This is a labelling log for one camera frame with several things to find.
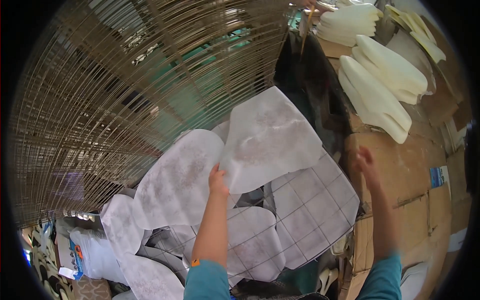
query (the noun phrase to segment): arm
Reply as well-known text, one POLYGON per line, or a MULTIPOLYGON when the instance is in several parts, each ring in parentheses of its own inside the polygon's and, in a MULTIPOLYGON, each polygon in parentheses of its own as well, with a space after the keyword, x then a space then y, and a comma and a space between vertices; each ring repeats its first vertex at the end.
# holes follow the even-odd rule
POLYGON ((223 183, 225 171, 216 164, 208 178, 210 195, 204 217, 193 245, 192 261, 205 259, 227 267, 227 197, 228 188, 223 183))
POLYGON ((393 207, 380 183, 370 151, 360 146, 354 167, 363 173, 372 196, 374 263, 387 258, 398 249, 398 223, 393 207))

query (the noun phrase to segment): forearm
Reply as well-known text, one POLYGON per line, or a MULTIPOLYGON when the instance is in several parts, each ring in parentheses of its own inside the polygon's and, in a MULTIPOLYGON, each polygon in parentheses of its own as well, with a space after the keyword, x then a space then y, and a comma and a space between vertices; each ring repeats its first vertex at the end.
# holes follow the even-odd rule
POLYGON ((380 184, 370 190, 373 211, 374 261, 388 257, 398 248, 398 222, 392 204, 380 184))
POLYGON ((211 193, 193 245, 192 260, 207 259, 227 267, 227 197, 211 193))

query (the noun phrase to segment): plastic bag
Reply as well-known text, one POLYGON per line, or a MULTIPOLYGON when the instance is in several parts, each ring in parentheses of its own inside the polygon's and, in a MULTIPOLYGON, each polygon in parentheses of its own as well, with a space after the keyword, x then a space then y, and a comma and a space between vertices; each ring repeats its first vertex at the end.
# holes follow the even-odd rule
POLYGON ((87 277, 105 278, 128 285, 104 231, 76 227, 70 233, 70 239, 80 246, 84 274, 87 277))

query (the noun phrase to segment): teal sleeve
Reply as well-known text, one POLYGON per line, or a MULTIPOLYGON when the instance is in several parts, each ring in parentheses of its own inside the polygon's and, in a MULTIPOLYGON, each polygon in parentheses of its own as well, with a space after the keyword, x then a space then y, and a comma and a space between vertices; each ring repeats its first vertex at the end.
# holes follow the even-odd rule
POLYGON ((184 300, 229 300, 228 276, 225 268, 216 262, 200 260, 191 267, 185 280, 184 300))
POLYGON ((401 300, 400 255, 393 254, 377 261, 371 268, 357 300, 401 300))

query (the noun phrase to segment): worker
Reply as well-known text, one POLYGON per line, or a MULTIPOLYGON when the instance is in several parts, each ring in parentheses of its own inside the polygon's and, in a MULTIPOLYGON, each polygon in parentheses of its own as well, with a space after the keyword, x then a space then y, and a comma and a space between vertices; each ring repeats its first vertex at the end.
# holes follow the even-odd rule
MULTIPOLYGON (((360 147, 354 168, 363 173, 372 196, 373 267, 357 299, 400 300, 401 264, 398 255, 398 228, 393 207, 380 183, 370 151, 360 147)), ((227 277, 227 197, 224 170, 216 164, 208 178, 210 195, 192 251, 192 267, 185 282, 183 298, 230 299, 227 277)))

